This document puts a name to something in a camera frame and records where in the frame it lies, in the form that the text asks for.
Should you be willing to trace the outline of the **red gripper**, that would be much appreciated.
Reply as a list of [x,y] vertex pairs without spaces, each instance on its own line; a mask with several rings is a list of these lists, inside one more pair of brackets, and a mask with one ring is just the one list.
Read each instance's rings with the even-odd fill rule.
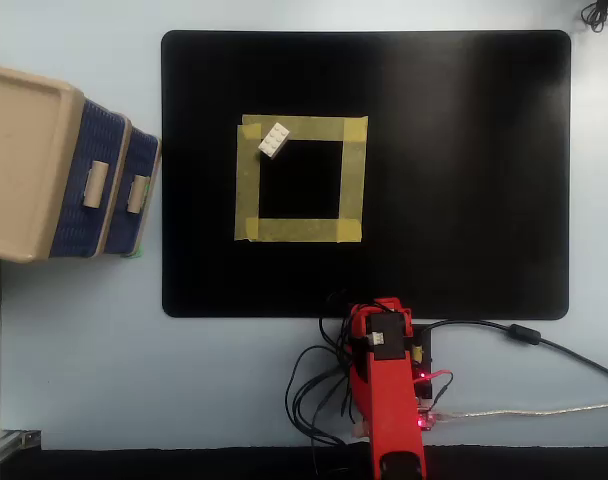
[[386,297],[366,303],[356,303],[350,310],[350,336],[361,338],[373,333],[413,337],[411,310],[402,306],[397,297]]

